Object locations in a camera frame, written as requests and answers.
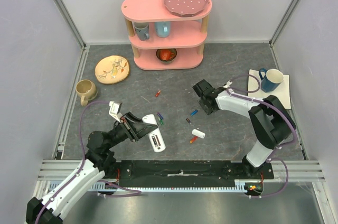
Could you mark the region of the white remote control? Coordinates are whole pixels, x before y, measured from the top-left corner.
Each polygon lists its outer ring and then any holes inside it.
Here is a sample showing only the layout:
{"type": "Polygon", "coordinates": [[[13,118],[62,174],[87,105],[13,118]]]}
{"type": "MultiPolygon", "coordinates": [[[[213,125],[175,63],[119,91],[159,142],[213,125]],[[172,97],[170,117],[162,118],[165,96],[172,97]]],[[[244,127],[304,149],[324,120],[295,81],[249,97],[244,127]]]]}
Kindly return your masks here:
{"type": "Polygon", "coordinates": [[[164,140],[162,138],[162,134],[161,134],[161,131],[158,127],[158,123],[156,121],[155,116],[153,114],[146,115],[142,118],[142,121],[144,123],[155,125],[155,127],[156,127],[156,129],[153,130],[148,135],[154,152],[159,153],[159,152],[164,151],[166,149],[166,145],[165,145],[164,140]]]}

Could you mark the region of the white battery cover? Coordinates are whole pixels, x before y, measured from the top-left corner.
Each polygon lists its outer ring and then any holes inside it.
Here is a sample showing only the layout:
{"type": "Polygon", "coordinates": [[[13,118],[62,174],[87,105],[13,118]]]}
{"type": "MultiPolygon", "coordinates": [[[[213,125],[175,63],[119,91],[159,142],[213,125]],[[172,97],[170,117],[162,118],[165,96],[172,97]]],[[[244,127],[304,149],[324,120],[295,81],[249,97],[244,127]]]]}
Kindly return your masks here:
{"type": "Polygon", "coordinates": [[[195,137],[199,137],[199,138],[205,138],[205,133],[198,130],[198,129],[193,129],[192,130],[192,134],[195,136],[195,137]]]}

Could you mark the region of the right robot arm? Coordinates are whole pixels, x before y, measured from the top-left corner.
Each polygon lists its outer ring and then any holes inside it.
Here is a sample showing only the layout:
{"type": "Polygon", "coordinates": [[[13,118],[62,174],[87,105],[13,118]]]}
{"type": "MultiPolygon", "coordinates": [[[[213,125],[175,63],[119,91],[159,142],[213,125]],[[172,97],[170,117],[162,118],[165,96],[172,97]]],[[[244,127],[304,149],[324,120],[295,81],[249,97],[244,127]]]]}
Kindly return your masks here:
{"type": "Polygon", "coordinates": [[[206,80],[196,83],[193,90],[207,115],[223,110],[250,119],[257,141],[242,159],[242,172],[247,178],[255,178],[261,172],[267,158],[289,135],[297,138],[295,123],[274,95],[256,99],[234,92],[229,84],[215,89],[206,80]]]}

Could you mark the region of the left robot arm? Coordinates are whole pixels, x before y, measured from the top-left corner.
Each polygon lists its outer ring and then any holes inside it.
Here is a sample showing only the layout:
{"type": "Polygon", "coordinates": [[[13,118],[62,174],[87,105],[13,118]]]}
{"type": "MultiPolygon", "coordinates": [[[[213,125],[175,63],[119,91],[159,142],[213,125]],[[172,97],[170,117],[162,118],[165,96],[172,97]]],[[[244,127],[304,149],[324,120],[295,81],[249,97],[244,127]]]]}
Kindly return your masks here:
{"type": "Polygon", "coordinates": [[[84,160],[55,189],[43,198],[33,197],[26,208],[26,223],[63,223],[71,208],[88,189],[102,178],[117,172],[114,152],[110,149],[129,139],[132,142],[158,129],[153,114],[142,119],[132,113],[121,117],[108,132],[94,131],[88,137],[84,160]]]}

